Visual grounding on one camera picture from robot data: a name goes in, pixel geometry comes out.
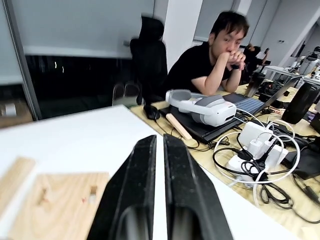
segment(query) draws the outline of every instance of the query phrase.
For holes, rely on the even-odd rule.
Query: white desk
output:
[[[281,67],[281,66],[265,66],[264,70],[274,72],[274,74],[270,77],[270,80],[272,80],[274,78],[275,73],[283,74],[283,75],[286,75],[286,76],[289,76],[289,77],[297,77],[297,76],[299,76],[298,74],[295,74],[295,73],[288,72],[288,71],[284,70],[284,68]]]
[[[270,80],[272,80],[274,78],[275,73],[283,74],[283,75],[289,76],[291,78],[299,76],[299,74],[297,74],[297,73],[288,72],[287,70],[285,70],[281,66],[265,66],[264,70],[274,72],[274,74],[270,77]],[[311,77],[308,77],[305,75],[301,75],[301,76],[302,76],[304,82],[320,85],[320,79],[314,79],[314,78],[311,78]]]
[[[314,79],[308,76],[303,76],[303,81],[311,84],[320,85],[320,79]]]
[[[157,135],[153,239],[167,239],[163,138],[124,106],[87,111],[0,130],[0,176],[17,156],[33,158],[36,168],[0,219],[5,237],[28,189],[39,173],[109,172],[126,160],[136,142]],[[221,201],[235,240],[296,239],[206,171]]]

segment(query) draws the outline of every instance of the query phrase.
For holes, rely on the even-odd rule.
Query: laptop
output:
[[[223,98],[231,103],[234,103],[238,109],[242,109],[251,114],[257,114],[262,109],[269,107],[275,100],[280,98],[288,88],[293,87],[295,82],[298,81],[301,76],[291,78],[285,85],[283,85],[268,101],[262,102],[260,100],[243,96],[237,93],[231,93],[223,96]],[[208,144],[212,140],[219,137],[221,134],[228,130],[242,124],[241,121],[233,118],[231,121],[221,126],[210,126],[202,123],[195,122],[193,118],[186,113],[179,112],[178,108],[169,106],[167,108],[160,109],[159,112],[162,115],[171,113],[181,123],[181,125],[190,133],[190,135],[197,141]],[[238,119],[241,119],[243,115],[236,114]]]

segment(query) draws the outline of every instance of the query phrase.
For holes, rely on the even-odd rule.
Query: office background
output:
[[[124,43],[139,35],[142,14],[164,23],[168,70],[187,48],[208,39],[213,22],[226,10],[247,16],[250,29],[243,45],[270,48],[272,64],[288,66],[302,45],[303,55],[320,45],[320,2],[306,2],[1,0],[0,88],[21,88],[35,119],[46,110],[54,117],[84,109],[71,102],[86,102],[87,109],[108,106],[113,84],[132,78]],[[85,72],[91,67],[93,77]],[[58,105],[68,110],[50,114]]]

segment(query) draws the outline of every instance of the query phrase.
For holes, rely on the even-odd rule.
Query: black hair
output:
[[[216,38],[222,30],[226,30],[228,34],[243,30],[243,37],[245,37],[249,30],[247,18],[234,11],[223,11],[215,20],[210,34],[214,34]]]

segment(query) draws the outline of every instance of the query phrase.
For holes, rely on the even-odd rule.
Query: man's hand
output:
[[[246,56],[241,51],[232,51],[231,53],[229,53],[229,59],[227,61],[226,67],[229,71],[231,71],[231,66],[236,65],[239,66],[239,69],[242,71],[243,69],[245,69],[245,59]]]

